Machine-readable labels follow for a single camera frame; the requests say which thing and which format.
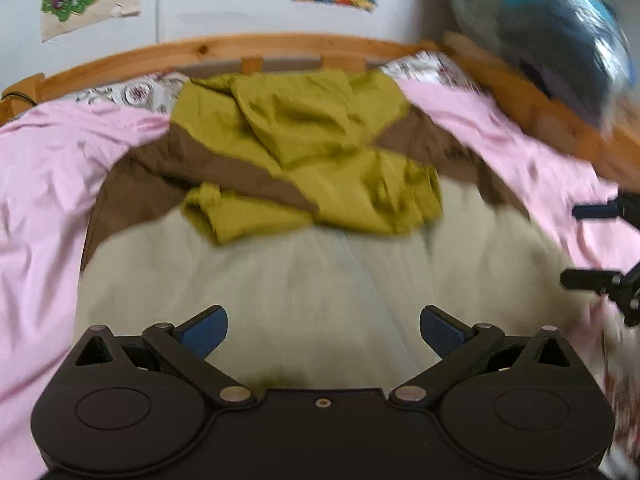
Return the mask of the beige brown olive hooded jacket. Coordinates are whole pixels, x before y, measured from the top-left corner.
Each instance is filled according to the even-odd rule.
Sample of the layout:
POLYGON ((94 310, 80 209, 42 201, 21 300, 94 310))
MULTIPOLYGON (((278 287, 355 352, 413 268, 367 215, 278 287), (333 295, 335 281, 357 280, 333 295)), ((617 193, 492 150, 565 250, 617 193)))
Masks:
POLYGON ((393 388, 437 360, 428 304, 511 335, 559 327, 585 360, 599 325, 560 286, 567 255, 518 209, 489 166, 442 177, 444 215, 411 235, 330 228, 209 243, 179 211, 109 237, 79 281, 74 331, 135 335, 219 304, 228 334, 213 364, 250 388, 393 388))

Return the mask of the plastic bag of clothes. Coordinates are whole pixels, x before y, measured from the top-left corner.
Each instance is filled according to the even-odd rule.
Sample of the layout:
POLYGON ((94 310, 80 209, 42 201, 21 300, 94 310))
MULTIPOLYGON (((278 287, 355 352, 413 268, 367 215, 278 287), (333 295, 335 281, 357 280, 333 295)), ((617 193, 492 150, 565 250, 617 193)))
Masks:
POLYGON ((590 126, 608 130, 634 85, 612 0, 448 0, 462 32, 590 126))

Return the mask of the wooden bed frame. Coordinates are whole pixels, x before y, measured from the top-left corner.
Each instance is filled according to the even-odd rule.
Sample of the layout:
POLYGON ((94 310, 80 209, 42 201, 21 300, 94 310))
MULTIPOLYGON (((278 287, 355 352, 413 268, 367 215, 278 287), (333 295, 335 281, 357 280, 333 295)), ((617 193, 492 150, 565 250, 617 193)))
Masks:
POLYGON ((639 109, 625 103, 609 133, 588 126, 558 101, 548 99, 523 73, 506 65, 461 34, 448 32, 439 42, 417 44, 311 32, 209 36, 157 44, 46 76, 38 73, 1 93, 1 119, 74 91, 181 66, 229 62, 243 74, 264 72, 270 61, 297 67, 309 58, 323 67, 362 73, 375 63, 413 55, 421 50, 448 55, 481 87, 488 90, 506 116, 534 138, 555 150, 591 162, 597 173, 631 191, 639 187, 639 109))

